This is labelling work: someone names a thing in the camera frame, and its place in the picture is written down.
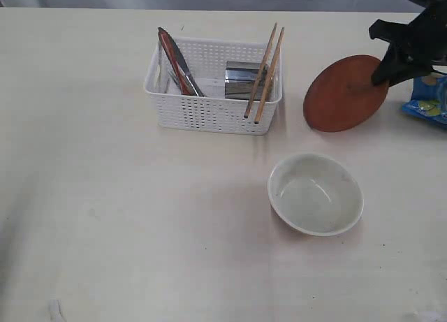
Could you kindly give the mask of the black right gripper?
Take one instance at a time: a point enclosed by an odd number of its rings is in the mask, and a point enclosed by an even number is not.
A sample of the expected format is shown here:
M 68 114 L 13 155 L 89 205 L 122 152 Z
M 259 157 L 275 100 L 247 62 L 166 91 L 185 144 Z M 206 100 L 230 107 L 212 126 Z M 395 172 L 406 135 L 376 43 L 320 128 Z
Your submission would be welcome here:
M 409 1 L 424 8 L 410 23 L 377 20 L 369 27 L 371 39 L 389 43 L 371 76 L 373 85 L 397 85 L 446 65 L 446 0 Z

